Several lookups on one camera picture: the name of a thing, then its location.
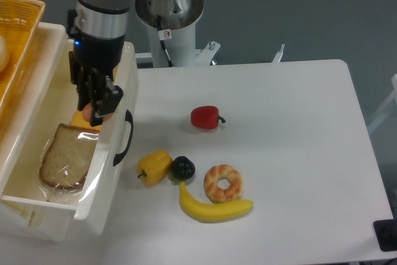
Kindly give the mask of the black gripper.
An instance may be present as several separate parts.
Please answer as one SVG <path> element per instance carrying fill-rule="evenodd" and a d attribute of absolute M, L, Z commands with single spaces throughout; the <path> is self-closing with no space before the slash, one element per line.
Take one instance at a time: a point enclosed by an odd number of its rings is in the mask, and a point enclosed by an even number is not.
<path fill-rule="evenodd" d="M 66 33 L 74 40 L 69 53 L 71 82 L 77 86 L 78 106 L 82 111 L 91 103 L 90 125 L 101 125 L 106 115 L 115 112 L 123 91 L 112 81 L 125 40 L 125 14 L 105 14 L 90 9 L 70 9 Z M 101 76 L 88 75 L 96 71 Z"/>

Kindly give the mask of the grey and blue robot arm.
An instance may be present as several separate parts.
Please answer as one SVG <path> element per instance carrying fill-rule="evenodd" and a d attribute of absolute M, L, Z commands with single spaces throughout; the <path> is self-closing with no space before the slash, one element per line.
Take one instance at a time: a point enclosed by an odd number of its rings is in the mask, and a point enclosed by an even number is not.
<path fill-rule="evenodd" d="M 68 11 L 66 33 L 71 82 L 78 93 L 78 111 L 91 126 L 102 124 L 123 97 L 113 70 L 123 52 L 131 0 L 78 0 Z"/>

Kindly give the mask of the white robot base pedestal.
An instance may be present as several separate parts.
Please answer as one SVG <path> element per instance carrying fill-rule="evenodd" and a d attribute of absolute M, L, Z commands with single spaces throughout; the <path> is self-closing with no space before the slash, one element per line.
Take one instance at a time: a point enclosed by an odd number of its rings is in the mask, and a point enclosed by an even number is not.
<path fill-rule="evenodd" d="M 203 0 L 136 0 L 135 9 L 146 26 L 153 68 L 214 65 L 220 44 L 196 48 L 196 24 Z"/>

